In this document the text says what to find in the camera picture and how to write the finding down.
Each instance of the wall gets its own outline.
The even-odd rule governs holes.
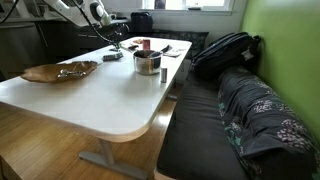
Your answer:
[[[102,0],[107,12],[121,12],[130,16],[131,12],[142,8],[142,0]],[[153,15],[156,29],[209,31],[207,43],[230,32],[239,30],[246,0],[235,0],[233,13],[210,12],[177,12],[177,11],[150,11]]]
[[[264,38],[259,75],[320,140],[320,1],[248,0],[241,29]]]

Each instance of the green wall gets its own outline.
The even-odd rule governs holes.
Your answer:
[[[241,31],[262,36],[259,76],[320,142],[320,0],[248,0]]]

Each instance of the floral fabric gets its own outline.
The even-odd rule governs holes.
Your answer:
[[[319,151],[302,121],[243,67],[220,76],[219,112],[239,161],[252,178],[316,179]]]

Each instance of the window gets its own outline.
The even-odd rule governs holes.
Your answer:
[[[187,10],[201,7],[208,11],[231,11],[234,0],[144,0],[145,9]]]

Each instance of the cable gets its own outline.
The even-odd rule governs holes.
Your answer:
[[[11,16],[11,13],[12,13],[13,10],[16,8],[18,2],[19,2],[19,0],[16,0],[16,1],[13,3],[13,6],[11,7],[9,13],[0,21],[0,24],[6,22],[6,20]]]
[[[109,43],[111,43],[112,45],[114,45],[116,47],[116,49],[119,49],[119,44],[114,42],[114,41],[111,41],[105,37],[103,37],[92,25],[92,23],[90,22],[88,16],[84,13],[84,11],[82,10],[82,8],[76,3],[75,0],[72,0],[73,4],[79,9],[79,11],[81,12],[81,14],[83,15],[84,19],[88,22],[89,26],[91,27],[91,29],[100,37],[102,38],[103,40],[105,41],[108,41]]]

